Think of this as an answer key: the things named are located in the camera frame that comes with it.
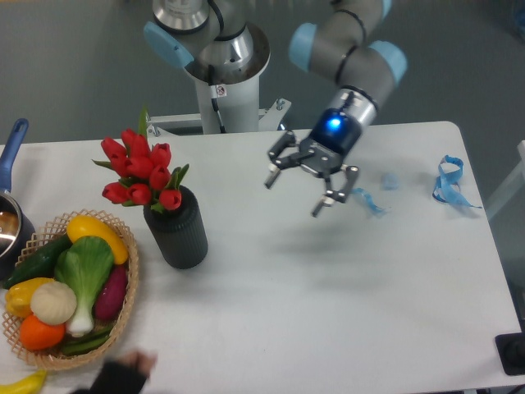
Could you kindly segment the dark sleeve forearm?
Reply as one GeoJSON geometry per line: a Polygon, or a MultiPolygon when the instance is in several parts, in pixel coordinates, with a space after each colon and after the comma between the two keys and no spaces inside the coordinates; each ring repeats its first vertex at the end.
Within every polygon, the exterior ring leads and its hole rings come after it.
{"type": "Polygon", "coordinates": [[[105,362],[90,387],[76,388],[74,394],[137,394],[149,376],[136,366],[115,360],[105,362]]]}

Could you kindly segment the person hand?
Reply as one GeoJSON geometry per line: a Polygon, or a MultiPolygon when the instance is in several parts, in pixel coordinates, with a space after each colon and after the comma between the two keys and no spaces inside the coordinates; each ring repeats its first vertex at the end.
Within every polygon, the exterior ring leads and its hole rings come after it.
{"type": "Polygon", "coordinates": [[[138,373],[141,373],[146,378],[149,378],[157,364],[158,355],[155,353],[144,352],[142,350],[132,350],[120,356],[118,361],[123,365],[134,369],[138,373]]]}

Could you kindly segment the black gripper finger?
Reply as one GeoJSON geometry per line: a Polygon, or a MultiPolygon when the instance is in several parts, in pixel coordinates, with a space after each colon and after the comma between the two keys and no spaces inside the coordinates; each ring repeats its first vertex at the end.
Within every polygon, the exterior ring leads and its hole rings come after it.
{"type": "Polygon", "coordinates": [[[345,175],[345,182],[340,189],[335,190],[331,182],[332,173],[329,169],[323,169],[321,174],[325,185],[325,192],[315,204],[311,215],[317,218],[323,208],[331,207],[334,203],[345,204],[358,180],[359,171],[360,169],[357,166],[343,164],[338,172],[342,172],[345,175]]]}
{"type": "Polygon", "coordinates": [[[267,151],[270,161],[270,174],[264,181],[265,187],[271,189],[282,171],[300,167],[306,159],[311,158],[313,155],[314,151],[312,149],[300,149],[299,142],[293,131],[284,131],[276,143],[267,151]]]}

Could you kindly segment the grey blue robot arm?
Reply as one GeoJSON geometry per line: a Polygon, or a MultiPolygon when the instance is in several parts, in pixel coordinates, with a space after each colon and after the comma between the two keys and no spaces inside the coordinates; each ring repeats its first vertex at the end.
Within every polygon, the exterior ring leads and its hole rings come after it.
{"type": "MultiPolygon", "coordinates": [[[[285,132],[268,150],[266,187],[280,173],[299,167],[324,181],[319,208],[344,203],[358,178],[345,163],[364,130],[407,69],[404,53],[368,35],[387,16],[388,1],[334,1],[322,25],[302,24],[288,54],[299,69],[337,86],[337,93],[309,135],[285,132]]],[[[144,27],[148,46],[167,64],[194,80],[200,119],[207,134],[258,131],[259,77],[270,59],[266,35],[249,23],[238,1],[156,1],[144,27]]]]}

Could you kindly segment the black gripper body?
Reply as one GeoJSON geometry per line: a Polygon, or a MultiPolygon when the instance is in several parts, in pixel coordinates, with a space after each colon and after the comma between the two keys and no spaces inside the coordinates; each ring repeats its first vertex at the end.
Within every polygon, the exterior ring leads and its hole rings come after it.
{"type": "Polygon", "coordinates": [[[353,117],[328,108],[299,144],[299,152],[309,154],[300,166],[317,178],[338,172],[362,132],[362,125],[353,117]]]}

